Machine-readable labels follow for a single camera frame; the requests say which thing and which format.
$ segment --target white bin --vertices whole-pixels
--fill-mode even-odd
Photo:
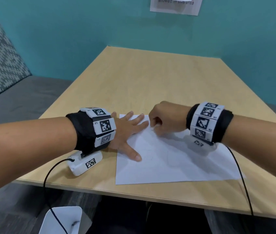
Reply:
[[[85,234],[92,225],[79,206],[55,207],[53,211],[69,234]],[[65,234],[50,210],[45,215],[39,234]]]

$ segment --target wooden table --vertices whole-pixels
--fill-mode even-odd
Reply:
[[[41,118],[65,116],[96,106],[125,114],[148,114],[160,101],[192,106],[203,101],[225,105],[235,114],[276,122],[276,114],[218,58],[106,47]],[[50,168],[65,154],[20,177],[42,186]],[[276,177],[234,153],[247,176],[254,213],[276,217]],[[239,180],[115,185],[117,154],[75,177],[65,163],[48,178],[48,187],[249,214]]]

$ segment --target wall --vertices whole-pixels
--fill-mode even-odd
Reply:
[[[199,16],[150,0],[0,0],[0,23],[34,75],[75,79],[106,45],[221,57],[276,104],[276,0],[203,0]]]

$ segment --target black pants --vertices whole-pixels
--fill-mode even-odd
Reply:
[[[203,209],[103,196],[87,234],[211,233]]]

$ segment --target qr code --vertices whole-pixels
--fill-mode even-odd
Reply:
[[[195,135],[196,135],[197,137],[200,137],[200,138],[202,138],[202,139],[205,139],[206,132],[203,131],[203,130],[195,129]]]
[[[210,108],[216,108],[216,107],[218,107],[218,104],[207,103],[207,104],[205,104],[205,106],[210,107]]]
[[[200,113],[203,116],[212,117],[215,109],[211,108],[203,108],[202,112]]]
[[[198,121],[197,121],[196,126],[202,128],[202,129],[206,129],[206,128],[207,128],[207,125],[209,124],[209,121],[210,121],[210,120],[207,119],[207,118],[198,117]]]
[[[102,109],[93,109],[92,110],[97,116],[106,115]]]
[[[106,142],[109,142],[111,138],[111,133],[101,138],[101,144],[104,144]]]
[[[90,160],[89,162],[86,163],[86,167],[90,168],[91,166],[96,164],[96,160],[95,158],[93,158],[92,160]]]
[[[202,147],[204,144],[202,144],[200,141],[196,140],[195,144],[197,144],[198,146]]]
[[[109,120],[104,120],[100,122],[100,127],[102,132],[111,130],[111,125]]]

